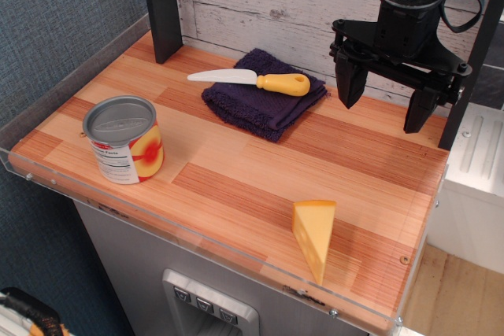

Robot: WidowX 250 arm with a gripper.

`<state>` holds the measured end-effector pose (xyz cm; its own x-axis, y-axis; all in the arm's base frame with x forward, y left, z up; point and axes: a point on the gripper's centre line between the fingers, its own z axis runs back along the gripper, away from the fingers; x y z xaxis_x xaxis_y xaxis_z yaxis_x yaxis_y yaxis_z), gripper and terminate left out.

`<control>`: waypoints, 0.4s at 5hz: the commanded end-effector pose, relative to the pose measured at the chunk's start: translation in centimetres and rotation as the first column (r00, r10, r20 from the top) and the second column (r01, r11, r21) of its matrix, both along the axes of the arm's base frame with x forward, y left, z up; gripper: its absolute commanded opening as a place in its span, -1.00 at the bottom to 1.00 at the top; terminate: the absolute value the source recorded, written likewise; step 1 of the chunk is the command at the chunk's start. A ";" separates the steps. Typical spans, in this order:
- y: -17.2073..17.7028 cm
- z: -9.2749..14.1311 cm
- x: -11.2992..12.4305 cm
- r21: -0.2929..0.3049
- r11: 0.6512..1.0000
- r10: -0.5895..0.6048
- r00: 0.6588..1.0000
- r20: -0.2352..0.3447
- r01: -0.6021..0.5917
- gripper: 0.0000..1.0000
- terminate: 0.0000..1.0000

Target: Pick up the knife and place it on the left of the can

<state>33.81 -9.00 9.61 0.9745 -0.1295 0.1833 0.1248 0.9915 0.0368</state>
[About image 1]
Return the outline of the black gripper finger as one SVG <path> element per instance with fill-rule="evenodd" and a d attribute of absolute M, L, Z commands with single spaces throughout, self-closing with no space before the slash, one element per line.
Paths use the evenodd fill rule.
<path fill-rule="evenodd" d="M 417 89 L 413 92 L 403 128 L 406 134 L 417 133 L 421 130 L 433 114 L 438 98 L 439 94 L 431 89 Z"/>
<path fill-rule="evenodd" d="M 364 92 L 367 70 L 346 54 L 338 52 L 335 57 L 335 77 L 339 100 L 350 109 Z"/>

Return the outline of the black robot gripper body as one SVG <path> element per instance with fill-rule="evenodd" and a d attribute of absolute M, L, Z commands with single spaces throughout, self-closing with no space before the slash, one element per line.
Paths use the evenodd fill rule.
<path fill-rule="evenodd" d="M 346 54 L 369 72 L 414 90 L 439 94 L 437 105 L 455 104 L 471 69 L 438 39 L 446 0 L 380 0 L 377 21 L 338 19 L 332 56 Z"/>

